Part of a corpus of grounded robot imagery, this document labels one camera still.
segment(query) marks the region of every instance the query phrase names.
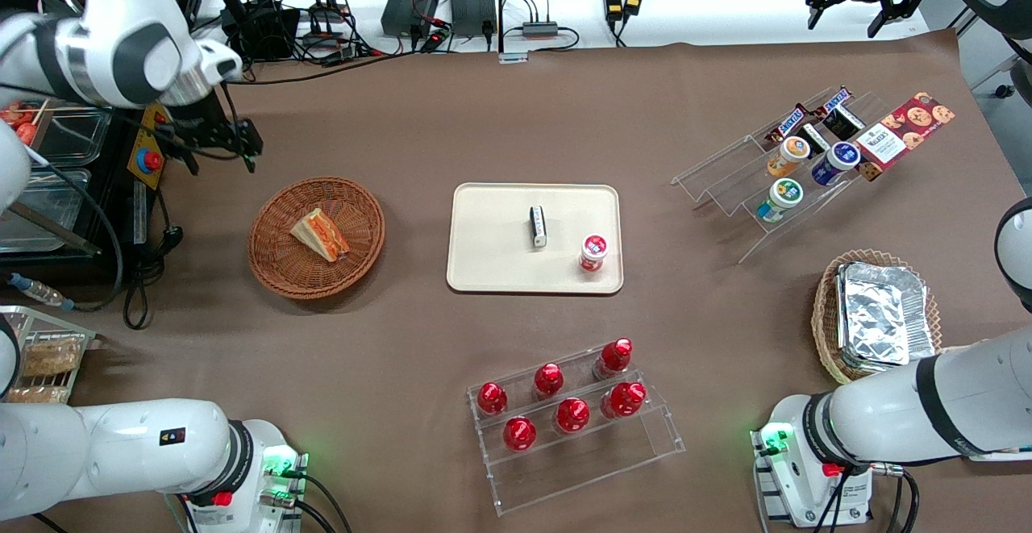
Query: red bottle cap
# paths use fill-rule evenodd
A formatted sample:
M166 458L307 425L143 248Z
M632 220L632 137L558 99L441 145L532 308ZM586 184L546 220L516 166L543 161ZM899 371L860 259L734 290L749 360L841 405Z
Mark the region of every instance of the red bottle cap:
M523 416L516 416L516 418L510 418L506 422L503 438L505 438L506 446L510 450L522 452L529 448L538 438L538 429L534 428L534 422L530 420Z
M143 167L154 171L161 168L161 155L157 152L147 152L143 154Z
M603 365L614 372L631 366L631 351L635 348L627 338L620 338L602 348Z
M587 426L591 411L587 402L579 398L568 398L555 409L555 424L565 432L577 432Z
M509 397L498 384L487 382L480 386L480 393L477 394L477 405L485 414L497 414L506 409L508 403Z
M541 396L552 397L562 387L562 370L555 364L545 364L534 375L534 385Z
M617 416L630 416L642 407L646 396L645 386L641 382L620 382L613 387L609 405Z
M229 491L220 491L212 495L212 504L217 507L228 507L233 502L233 494Z

